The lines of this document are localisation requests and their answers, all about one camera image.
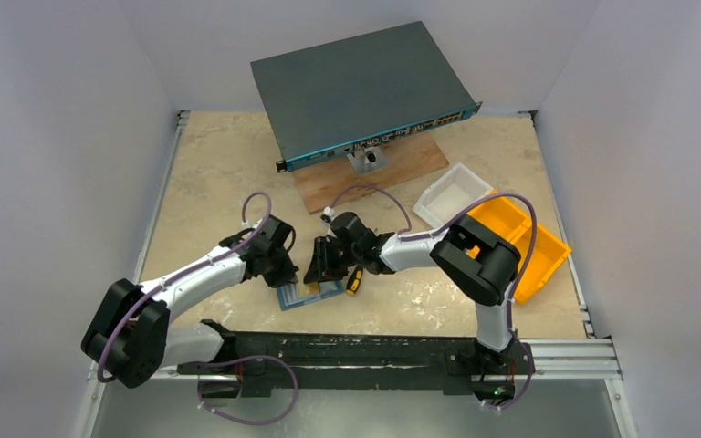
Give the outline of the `blue card holder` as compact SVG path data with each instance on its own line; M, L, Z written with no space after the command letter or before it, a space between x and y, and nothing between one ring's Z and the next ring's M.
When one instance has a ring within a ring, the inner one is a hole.
M299 308L323 299L336 297L345 292L342 281L320 283L289 283L276 288L277 299L282 311Z

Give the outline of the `gold credit card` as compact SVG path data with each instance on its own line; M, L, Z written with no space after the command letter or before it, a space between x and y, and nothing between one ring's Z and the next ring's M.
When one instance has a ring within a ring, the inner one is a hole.
M320 295L320 287L318 283L308 283L301 285L301 296L306 298L314 298Z

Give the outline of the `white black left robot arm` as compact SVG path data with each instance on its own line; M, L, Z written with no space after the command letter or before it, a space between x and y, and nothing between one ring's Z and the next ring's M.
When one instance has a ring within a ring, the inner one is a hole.
M146 382L162 367L202 362L223 373L235 364L235 348L222 328L199 323L173 328L173 322L216 292L262 278L271 288L297 281L298 269L287 241L294 227L274 215L255 228L229 235L211 251L171 274L135 284L127 278L106 291L80 344L104 382L127 388Z

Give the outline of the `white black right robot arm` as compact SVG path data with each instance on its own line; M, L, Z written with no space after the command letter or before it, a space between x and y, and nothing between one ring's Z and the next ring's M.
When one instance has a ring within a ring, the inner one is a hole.
M497 371L512 357L509 295L518 278L520 252L476 219L463 215L443 230L419 235L378 234L353 212L336 216L314 239L305 284L339 281L353 267L373 275L438 267L476 305L476 359Z

